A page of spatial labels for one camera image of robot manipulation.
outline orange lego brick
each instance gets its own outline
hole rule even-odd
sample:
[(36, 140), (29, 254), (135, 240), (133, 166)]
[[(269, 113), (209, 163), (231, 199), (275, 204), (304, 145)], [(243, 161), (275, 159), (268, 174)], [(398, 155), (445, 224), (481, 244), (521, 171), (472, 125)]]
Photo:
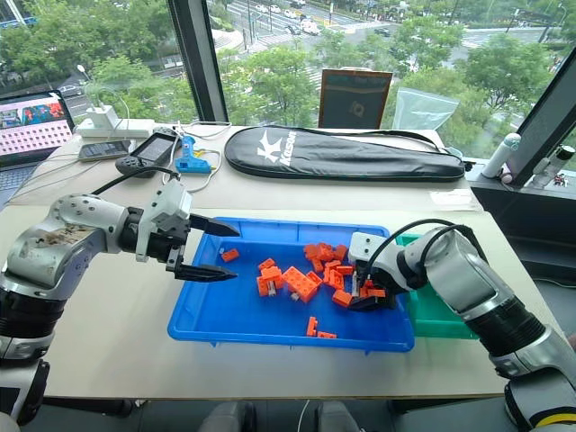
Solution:
[(318, 276), (314, 272), (308, 272), (306, 274), (306, 277), (308, 277), (311, 281), (313, 281), (316, 284), (316, 286), (320, 286), (320, 284), (322, 283), (322, 279), (320, 279), (320, 276)]
[(352, 301), (352, 295), (343, 290), (335, 290), (332, 301), (340, 306), (347, 308)]
[(304, 255), (306, 259), (314, 259), (317, 258), (319, 254), (318, 246), (316, 245), (306, 245), (304, 247)]
[(351, 275), (354, 272), (351, 265), (337, 265), (335, 270), (343, 276)]
[(344, 258), (346, 258), (346, 252), (347, 251), (348, 251), (348, 248), (344, 245), (336, 246), (336, 249), (334, 250), (334, 258), (339, 260), (339, 261), (344, 261)]
[(227, 252), (222, 253), (222, 259), (225, 263), (232, 261), (240, 256), (240, 253), (236, 249), (231, 249)]
[(340, 261), (330, 261), (329, 263), (326, 263), (326, 265), (324, 265), (324, 282), (328, 283), (328, 278), (330, 275), (330, 271), (333, 268), (336, 268), (337, 266), (340, 266)]
[(314, 267), (314, 271), (316, 273), (321, 273), (324, 271), (324, 265), (322, 265), (322, 262), (319, 259), (312, 259), (312, 266)]
[(258, 270), (262, 271), (265, 268), (271, 267), (271, 266), (275, 266), (276, 263), (272, 258), (268, 258), (266, 261), (264, 261), (263, 263), (260, 263), (258, 265)]
[(316, 326), (318, 326), (318, 320), (316, 317), (310, 317), (308, 319), (308, 328), (306, 328), (306, 336), (316, 336)]
[(368, 297), (386, 297), (385, 290), (368, 290)]
[(265, 282), (274, 282), (274, 287), (278, 290), (284, 285), (282, 280), (282, 270), (276, 266), (267, 267), (262, 270), (262, 280)]
[(318, 337), (319, 338), (325, 338), (325, 339), (336, 339), (336, 333), (327, 333), (326, 331), (319, 331), (318, 332)]
[(334, 258), (334, 252), (332, 252), (332, 246), (326, 243), (318, 244), (318, 258), (320, 261), (331, 261)]
[(282, 279), (288, 284), (288, 289), (298, 294), (300, 300), (305, 303), (309, 302), (318, 292), (318, 286), (295, 267), (286, 270)]
[(344, 276), (336, 270), (330, 270), (326, 284), (335, 290), (344, 290)]
[(262, 280), (262, 276), (256, 278), (256, 285), (258, 287), (258, 294), (260, 294), (260, 297), (267, 297), (268, 284), (266, 283), (266, 281)]

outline white table surface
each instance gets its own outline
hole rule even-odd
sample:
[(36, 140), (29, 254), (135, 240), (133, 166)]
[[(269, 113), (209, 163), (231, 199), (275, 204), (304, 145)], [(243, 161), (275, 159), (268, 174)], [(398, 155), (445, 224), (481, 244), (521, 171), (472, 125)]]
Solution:
[[(198, 139), (196, 148), (224, 148), (229, 136), (239, 131), (235, 126), (217, 139)], [(198, 126), (194, 132), (205, 135), (221, 130), (220, 126)], [(421, 130), (442, 147), (442, 141), (434, 130)], [(120, 173), (114, 166), (114, 161), (104, 160), (96, 167), (82, 173), (92, 163), (74, 163), (75, 154), (87, 142), (98, 140), (83, 140), (74, 137), (68, 144), (54, 152), (50, 159), (40, 165), (33, 179), (14, 198), (13, 204), (44, 204), (52, 202), (64, 194), (91, 192), (98, 186), (113, 180)], [(412, 139), (373, 138), (373, 142), (385, 142), (387, 145), (407, 149), (430, 150), (429, 145), (418, 143)], [(210, 156), (215, 165), (216, 156)], [(66, 164), (57, 171), (48, 171)], [(65, 182), (59, 182), (38, 190), (32, 189), (72, 177)], [(195, 188), (204, 182), (205, 176), (183, 175), (183, 183)], [(144, 204), (150, 199), (154, 187), (160, 184), (160, 175), (151, 179), (130, 179), (103, 193), (106, 199), (114, 200), (122, 205)], [(481, 210), (482, 207), (473, 195), (465, 179), (451, 183), (406, 183), (406, 182), (344, 182), (327, 180), (287, 180), (255, 177), (246, 175), (231, 168), (226, 161), (222, 162), (220, 172), (213, 177), (208, 188), (193, 195), (194, 208), (207, 209), (298, 209), (298, 210)]]
[[(426, 134), (438, 140), (435, 132)], [(211, 141), (205, 147), (221, 149), (224, 141)], [(81, 142), (73, 139), (58, 153), (76, 153)], [(43, 164), (36, 176), (58, 164), (63, 162), (54, 159)], [(81, 169), (74, 164), (43, 175), (23, 190)], [(113, 162), (104, 161), (79, 177), (16, 198), (14, 205), (0, 212), (0, 261), (22, 231), (44, 218), (55, 199), (90, 192), (116, 176)], [(184, 178), (190, 187), (198, 181)], [(134, 179), (104, 193), (103, 198), (141, 206), (158, 183), (159, 176)], [(224, 163), (213, 183), (194, 194), (193, 207), (206, 216), (364, 223), (389, 230), (426, 217), (466, 223), (475, 230), (490, 264), (520, 300), (558, 329), (526, 270), (465, 180), (451, 184), (275, 181), (242, 175)], [(200, 234), (193, 232), (189, 237), (188, 260), (194, 256)], [(505, 381), (493, 372), (482, 345), (471, 340), (417, 338), (409, 353), (370, 355), (308, 346), (228, 343), (214, 347), (175, 341), (167, 334), (167, 323), (181, 287), (182, 282), (154, 260), (136, 263), (133, 255), (124, 253), (97, 256), (56, 327), (56, 338), (46, 355), (51, 363), (47, 395), (227, 399), (502, 393)]]
[[(43, 206), (0, 213), (0, 258), (17, 235), (42, 219)], [(395, 230), (409, 221), (444, 217), (476, 232), (490, 264), (543, 322), (558, 326), (542, 296), (483, 211), (302, 211), (201, 209), (206, 216), (366, 223)], [(200, 233), (187, 246), (191, 259)], [(51, 396), (140, 399), (452, 397), (501, 393), (478, 341), (416, 339), (408, 353), (308, 346), (260, 346), (175, 341), (167, 323), (182, 282), (150, 260), (97, 256), (56, 328), (46, 359)]]

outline window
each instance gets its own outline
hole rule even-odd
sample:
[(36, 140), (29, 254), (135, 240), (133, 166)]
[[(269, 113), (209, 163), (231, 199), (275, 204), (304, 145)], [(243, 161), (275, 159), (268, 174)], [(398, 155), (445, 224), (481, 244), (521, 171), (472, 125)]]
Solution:
[(166, 0), (0, 0), (0, 95), (59, 89), (76, 124), (90, 103), (191, 122), (194, 99)]
[(488, 158), (574, 48), (572, 3), (209, 0), (208, 6), (232, 122), (315, 126), (321, 70), (370, 68), (394, 73), (383, 128), (399, 127), (396, 109), (406, 104), (398, 101), (411, 97), (399, 90), (418, 90), (435, 98), (429, 113), (443, 108), (438, 100), (452, 105), (437, 128), (445, 145)]

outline white bottle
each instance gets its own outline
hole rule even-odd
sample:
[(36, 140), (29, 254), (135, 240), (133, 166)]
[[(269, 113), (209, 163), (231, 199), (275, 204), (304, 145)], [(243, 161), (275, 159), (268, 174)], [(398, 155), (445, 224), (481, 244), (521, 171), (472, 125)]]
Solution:
[(517, 133), (509, 133), (499, 144), (498, 148), (482, 170), (482, 175), (494, 178), (500, 175), (502, 166), (506, 163), (510, 155), (518, 150), (520, 136)]

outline green plastic tray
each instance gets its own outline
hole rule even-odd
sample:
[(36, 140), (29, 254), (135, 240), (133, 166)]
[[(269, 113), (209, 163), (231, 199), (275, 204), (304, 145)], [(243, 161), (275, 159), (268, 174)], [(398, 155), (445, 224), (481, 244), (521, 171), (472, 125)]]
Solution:
[[(396, 238), (399, 245), (406, 246), (420, 236), (402, 234)], [(408, 314), (414, 328), (414, 336), (426, 338), (477, 339), (462, 320), (453, 313), (432, 286), (409, 293)]]

